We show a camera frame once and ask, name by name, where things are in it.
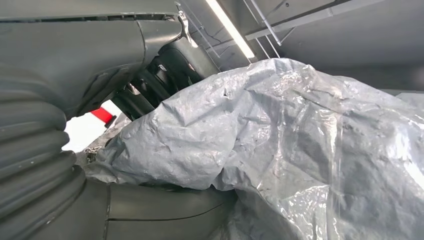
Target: ceiling light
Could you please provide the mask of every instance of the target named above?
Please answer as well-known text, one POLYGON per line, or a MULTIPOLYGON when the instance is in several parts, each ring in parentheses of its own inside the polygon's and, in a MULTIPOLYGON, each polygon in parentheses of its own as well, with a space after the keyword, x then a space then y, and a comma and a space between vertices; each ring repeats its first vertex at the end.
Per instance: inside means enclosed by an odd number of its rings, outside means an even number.
POLYGON ((228 18, 227 14, 219 5, 217 0, 206 0, 206 2, 209 5, 209 7, 212 9, 212 11, 216 14, 218 19, 221 21, 222 25, 224 25, 225 29, 231 35, 232 39, 234 39, 235 43, 241 49, 241 51, 246 56, 246 58, 248 59, 254 58, 255 54, 252 52, 247 42, 243 39, 242 35, 240 35, 239 31, 237 31, 236 27, 228 18))

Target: black mechanical part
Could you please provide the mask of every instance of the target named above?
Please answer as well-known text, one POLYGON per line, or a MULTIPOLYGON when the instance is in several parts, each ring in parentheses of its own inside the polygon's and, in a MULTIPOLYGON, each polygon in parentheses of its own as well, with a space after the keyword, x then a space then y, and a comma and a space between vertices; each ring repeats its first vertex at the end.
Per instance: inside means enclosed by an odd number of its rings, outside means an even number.
MULTIPOLYGON (((123 110, 140 117, 180 89, 174 87, 178 81, 187 81, 171 80, 176 66, 165 66, 166 61, 156 56, 181 35, 181 25, 171 21, 178 15, 173 4, 171 0, 124 0, 119 6, 112 0, 90 4, 17 0, 2 5, 2 240, 196 240, 213 237, 212 232, 225 223, 237 199, 233 191, 166 191, 86 180, 84 171, 73 165, 75 154, 61 150, 69 141, 64 129, 72 117, 113 97, 121 99, 123 110), (116 8, 134 14, 116 14, 116 8), (146 11, 158 14, 147 22, 137 20, 146 11), (162 69, 153 63, 163 64, 162 69), (139 79, 144 79, 144 91, 154 105, 126 87, 139 79)), ((194 82, 208 77, 199 73, 210 69, 210 62, 192 59, 187 50, 180 51, 180 57, 191 67, 179 71, 188 75, 194 69, 198 75, 190 77, 194 82)))

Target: plastic tarp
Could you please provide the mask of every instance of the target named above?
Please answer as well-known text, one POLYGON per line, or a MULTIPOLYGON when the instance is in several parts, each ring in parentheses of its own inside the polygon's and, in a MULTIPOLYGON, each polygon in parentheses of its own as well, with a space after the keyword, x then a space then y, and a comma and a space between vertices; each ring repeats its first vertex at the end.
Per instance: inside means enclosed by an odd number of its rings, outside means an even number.
POLYGON ((422 240, 424 113, 290 59, 213 75, 130 123, 87 174, 236 189, 231 240, 422 240))

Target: gray panel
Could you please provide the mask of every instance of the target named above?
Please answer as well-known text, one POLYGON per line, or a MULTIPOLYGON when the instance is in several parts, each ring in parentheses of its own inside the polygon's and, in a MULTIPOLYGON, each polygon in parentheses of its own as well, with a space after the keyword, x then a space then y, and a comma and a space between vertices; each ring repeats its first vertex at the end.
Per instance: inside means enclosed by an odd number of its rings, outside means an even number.
POLYGON ((72 206, 30 239, 102 240, 107 219, 107 199, 106 184, 87 181, 72 206))
POLYGON ((208 240, 225 224, 234 201, 205 214, 169 221, 108 221, 106 240, 208 240))
POLYGON ((213 189, 164 191, 151 187, 110 185, 110 219, 168 220, 203 214, 235 193, 213 189))
POLYGON ((144 20, 137 21, 143 34, 145 53, 144 63, 149 64, 159 49, 177 39, 183 30, 179 21, 144 20))
POLYGON ((319 69, 330 75, 357 79, 376 89, 424 91, 424 64, 319 69))
POLYGON ((316 68, 419 63, 423 12, 422 0, 384 0, 297 27, 282 50, 316 68))
POLYGON ((177 13, 174 0, 3 0, 0 20, 177 13))

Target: metal rod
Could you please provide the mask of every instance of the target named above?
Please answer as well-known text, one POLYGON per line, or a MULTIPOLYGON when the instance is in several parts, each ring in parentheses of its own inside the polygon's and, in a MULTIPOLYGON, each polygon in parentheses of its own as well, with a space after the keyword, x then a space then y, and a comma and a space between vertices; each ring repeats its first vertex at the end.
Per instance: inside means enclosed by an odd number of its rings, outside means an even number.
POLYGON ((265 17, 268 18, 269 15, 275 13, 286 2, 287 2, 287 0, 282 0, 276 7, 274 7, 274 9, 272 9, 270 12, 268 12, 268 14, 265 17))
POLYGON ((191 22, 191 24, 193 25, 193 27, 197 30, 197 32, 201 35, 201 37, 206 41, 207 45, 209 45, 208 50, 212 50, 213 53, 215 53, 215 55, 218 58, 221 58, 220 55, 217 53, 217 51, 215 51, 214 47, 211 45, 211 43, 208 41, 208 39, 205 37, 205 35, 203 35, 202 31, 200 31, 200 29, 196 26, 196 24, 193 22, 193 20, 187 15, 187 19, 191 22))
POLYGON ((288 37, 289 37, 289 35, 290 34, 292 34, 293 33, 293 31, 296 29, 296 27, 292 27, 291 29, 290 29, 290 31, 288 31, 288 33, 281 39, 281 43, 283 43, 284 42, 284 40, 286 40, 288 37))
POLYGON ((273 27, 271 26, 271 24, 267 21, 267 18, 264 16, 264 14, 262 13, 261 9, 259 8, 258 4, 256 3, 255 0, 250 0, 251 3, 253 4, 254 8, 256 9, 257 13, 260 15, 260 17, 262 18, 263 23, 266 25, 266 27, 268 28, 268 30, 271 32, 271 35, 274 37, 275 41, 277 42, 278 45, 281 46, 281 41, 278 38, 276 32, 274 31, 273 27))
POLYGON ((268 40, 269 45, 271 45, 272 49, 274 50, 274 53, 277 54, 278 58, 281 58, 280 55, 278 54, 276 48, 274 47, 274 44, 271 42, 270 38, 268 37, 268 35, 265 36, 266 40, 268 40))
POLYGON ((246 2, 246 0, 243 0, 244 4, 246 5, 247 9, 249 9, 250 14, 252 15, 252 17, 254 18, 254 20, 256 21, 257 24, 261 25, 258 21, 258 19, 256 18, 255 14, 253 13, 251 7, 249 6, 249 4, 246 2))
MULTIPOLYGON (((273 29, 279 33, 293 27, 302 26, 308 23, 312 23, 318 20, 330 18, 332 16, 337 16, 343 13, 347 13, 349 11, 353 11, 356 9, 360 9, 366 6, 370 6, 376 3, 384 2, 387 0, 350 0, 343 3, 338 3, 339 1, 334 1, 331 5, 331 14, 327 9, 317 10, 308 15, 299 16, 290 21, 275 23, 273 29)), ((252 33, 245 36, 246 40, 250 41, 256 38, 260 38, 270 34, 270 30, 268 28, 265 29, 257 29, 252 33)), ((224 49, 228 46, 235 45, 236 42, 232 39, 224 41, 223 43, 216 44, 214 47, 216 49, 224 49)))
POLYGON ((257 38, 255 38, 255 40, 256 40, 257 44, 259 44, 259 46, 260 46, 260 48, 262 49, 262 51, 265 53, 266 57, 267 57, 268 59, 270 59, 270 56, 268 55, 268 53, 267 53, 267 51, 265 50, 264 46, 262 46, 261 42, 260 42, 257 38))

